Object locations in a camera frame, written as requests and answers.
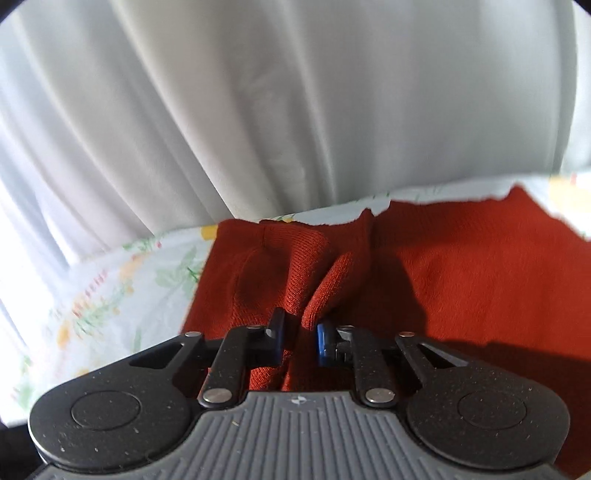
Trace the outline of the red knit sweater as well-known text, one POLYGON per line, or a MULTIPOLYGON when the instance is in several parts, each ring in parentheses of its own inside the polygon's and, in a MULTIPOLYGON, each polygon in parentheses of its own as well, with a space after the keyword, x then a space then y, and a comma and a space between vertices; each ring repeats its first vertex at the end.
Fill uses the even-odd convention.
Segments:
POLYGON ((219 224, 184 329, 220 338, 278 307, 283 364, 254 371, 253 389, 344 389, 346 376, 318 365, 318 324, 383 341, 412 331, 554 390, 571 415, 558 466, 589 470, 590 245, 523 189, 394 202, 342 225, 219 224))

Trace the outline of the floral bed sheet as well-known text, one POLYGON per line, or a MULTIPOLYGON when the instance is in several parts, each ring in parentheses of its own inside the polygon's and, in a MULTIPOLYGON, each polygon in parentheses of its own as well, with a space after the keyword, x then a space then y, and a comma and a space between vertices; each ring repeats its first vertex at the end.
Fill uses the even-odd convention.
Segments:
MULTIPOLYGON (((407 188, 342 205, 284 215, 284 222, 342 224, 393 201, 430 204, 501 199, 524 188, 550 215, 590 236, 590 172, 528 175, 407 188)), ((216 233, 215 226, 138 240, 81 262, 51 287, 35 262, 4 247, 25 313, 1 316, 1 419, 27 419, 53 386, 176 335, 184 322, 216 233)))

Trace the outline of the white curtain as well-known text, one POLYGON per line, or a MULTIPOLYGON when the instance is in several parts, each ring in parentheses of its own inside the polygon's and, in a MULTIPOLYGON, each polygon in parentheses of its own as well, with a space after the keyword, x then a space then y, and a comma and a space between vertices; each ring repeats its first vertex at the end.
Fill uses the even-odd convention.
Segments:
POLYGON ((5 1, 1 295, 167 230, 590 166, 586 1, 5 1))

